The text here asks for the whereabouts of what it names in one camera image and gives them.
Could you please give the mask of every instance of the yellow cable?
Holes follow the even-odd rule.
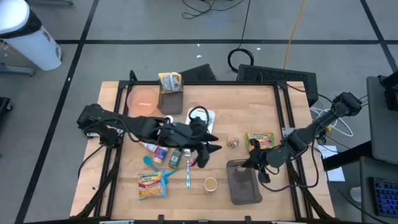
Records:
[[[10,50],[8,47],[5,47],[4,41],[1,41],[0,43],[1,43],[0,49],[7,50],[7,51],[8,51],[10,54],[12,54],[16,59],[18,59],[19,63],[21,63],[21,65],[14,65],[14,64],[12,64],[12,65],[10,65],[10,66],[26,67],[24,61],[21,60],[21,59],[19,58],[18,55],[16,55],[16,54],[15,54],[12,50]]]
[[[294,25],[292,35],[290,36],[290,39],[289,39],[289,43],[287,43],[286,53],[285,53],[284,69],[286,69],[286,61],[287,61],[287,58],[289,57],[290,43],[292,42],[294,33],[296,32],[296,28],[297,28],[297,26],[298,26],[298,24],[299,24],[299,22],[301,20],[301,15],[303,14],[303,11],[304,11],[304,5],[305,5],[305,0],[303,0],[303,3],[301,4],[300,13],[297,16],[296,24]]]

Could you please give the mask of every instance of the white paper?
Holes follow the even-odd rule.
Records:
[[[327,157],[334,156],[337,154],[337,148],[336,146],[321,146],[319,145],[319,150],[322,153],[322,158],[326,159]],[[346,179],[344,178],[344,173],[343,173],[343,168],[339,167],[333,170],[328,171],[328,176],[329,176],[329,181],[334,181],[334,182],[344,182]]]

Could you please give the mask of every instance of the white trash can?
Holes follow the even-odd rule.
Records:
[[[61,65],[61,47],[24,0],[0,0],[0,39],[44,71]]]

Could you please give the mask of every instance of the wooden table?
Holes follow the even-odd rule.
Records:
[[[292,86],[303,89],[301,82],[290,82]],[[106,110],[113,110],[118,82],[103,82],[99,93],[98,103]],[[142,89],[152,89],[159,92],[158,86],[136,85],[132,92]],[[296,127],[306,127],[312,122],[307,99],[304,93],[289,88],[290,101]],[[287,115],[280,91],[284,118]],[[174,116],[175,121],[185,122],[189,108],[202,105],[215,112],[213,134],[219,137],[219,144],[223,148],[210,155],[204,169],[191,168],[191,189],[186,188],[185,170],[180,170],[169,177],[167,197],[138,199],[137,175],[151,172],[151,168],[144,165],[144,156],[153,156],[148,150],[128,138],[124,141],[121,164],[116,185],[112,219],[156,220],[159,214],[165,215],[166,220],[243,220],[250,215],[252,220],[294,220],[294,210],[290,190],[272,193],[259,185],[262,202],[252,205],[233,205],[229,195],[226,163],[233,159],[249,157],[245,148],[245,133],[274,133],[275,144],[281,139],[279,120],[272,86],[260,85],[185,85],[183,97],[183,113]],[[156,110],[150,116],[161,116]],[[226,146],[227,139],[238,138],[240,145],[235,149]],[[98,140],[90,139],[85,157],[98,148]],[[161,169],[170,171],[167,167],[171,153]],[[317,187],[310,189],[319,204],[334,216],[330,194],[323,171],[322,160],[315,152],[320,180]],[[104,150],[90,159],[81,170],[72,205],[71,215],[77,214],[87,204],[94,189],[98,188],[101,169],[103,166]],[[316,174],[311,152],[308,150],[302,156],[307,184],[315,182]],[[214,177],[218,181],[218,188],[212,194],[206,193],[203,181],[207,177]],[[289,184],[286,167],[282,166],[278,175],[271,175],[269,187],[279,189]],[[305,207],[301,191],[297,189],[301,214],[305,216]],[[104,194],[101,213],[105,211],[108,193]]]

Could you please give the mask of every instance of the cup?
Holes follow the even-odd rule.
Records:
[[[204,182],[204,185],[205,185],[205,189],[208,191],[208,192],[213,192],[213,191],[215,191],[216,189],[217,189],[217,180],[216,179],[214,179],[214,178],[212,178],[212,177],[208,177],[208,178],[206,178],[206,180],[205,180],[205,182]]]

